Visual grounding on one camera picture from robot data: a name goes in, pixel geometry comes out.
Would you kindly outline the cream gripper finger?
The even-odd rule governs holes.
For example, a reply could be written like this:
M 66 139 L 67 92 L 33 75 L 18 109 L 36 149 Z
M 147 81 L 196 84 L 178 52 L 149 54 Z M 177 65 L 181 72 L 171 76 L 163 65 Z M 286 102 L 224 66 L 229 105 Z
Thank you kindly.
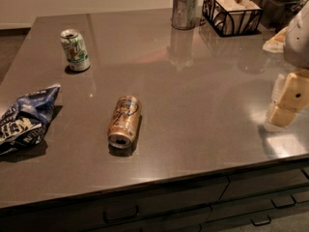
M 279 74 L 271 94 L 267 121 L 276 127 L 287 127 L 309 104 L 309 71 Z

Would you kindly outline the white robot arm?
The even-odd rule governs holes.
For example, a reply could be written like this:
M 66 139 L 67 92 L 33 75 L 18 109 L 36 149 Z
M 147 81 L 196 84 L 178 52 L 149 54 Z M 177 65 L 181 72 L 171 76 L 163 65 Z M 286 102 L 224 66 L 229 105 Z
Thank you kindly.
M 309 4 L 306 3 L 287 27 L 283 43 L 284 59 L 296 67 L 294 72 L 279 74 L 271 94 L 267 122 L 287 127 L 309 103 Z

